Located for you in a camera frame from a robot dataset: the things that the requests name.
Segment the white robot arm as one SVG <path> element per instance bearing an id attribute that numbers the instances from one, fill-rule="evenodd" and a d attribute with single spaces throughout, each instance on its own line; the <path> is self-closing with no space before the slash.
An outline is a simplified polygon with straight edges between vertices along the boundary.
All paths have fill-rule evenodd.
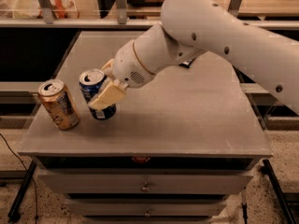
<path id="1" fill-rule="evenodd" d="M 213 0 L 164 0 L 161 22 L 125 44 L 103 66 L 108 81 L 88 106 L 102 110 L 113 105 L 127 89 L 140 88 L 166 67 L 207 51 L 299 114 L 298 42 L 248 25 Z"/>

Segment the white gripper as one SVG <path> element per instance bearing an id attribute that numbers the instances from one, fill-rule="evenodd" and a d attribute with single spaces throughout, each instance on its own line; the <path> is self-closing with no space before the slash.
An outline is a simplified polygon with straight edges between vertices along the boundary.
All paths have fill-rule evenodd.
<path id="1" fill-rule="evenodd" d="M 107 77 L 116 79 L 109 81 L 88 103 L 88 107 L 95 110 L 103 110 L 123 99 L 128 86 L 134 89 L 141 88 L 155 78 L 155 75 L 138 60 L 134 40 L 130 40 L 119 49 L 114 61 L 110 59 L 101 70 Z"/>

